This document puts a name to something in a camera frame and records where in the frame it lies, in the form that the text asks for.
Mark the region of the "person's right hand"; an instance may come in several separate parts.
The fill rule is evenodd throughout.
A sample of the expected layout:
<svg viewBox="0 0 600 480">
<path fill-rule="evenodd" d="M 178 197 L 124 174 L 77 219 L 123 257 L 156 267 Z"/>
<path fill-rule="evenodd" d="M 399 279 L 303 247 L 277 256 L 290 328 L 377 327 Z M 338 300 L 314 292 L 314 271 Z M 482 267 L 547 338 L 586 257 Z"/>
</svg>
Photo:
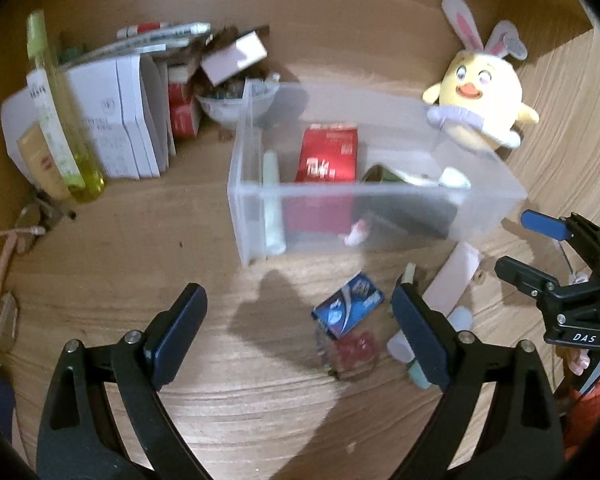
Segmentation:
<svg viewBox="0 0 600 480">
<path fill-rule="evenodd" d="M 581 376 L 591 363 L 591 359 L 588 356 L 588 349 L 565 347 L 560 350 L 560 355 L 565 367 L 577 376 Z"/>
</svg>

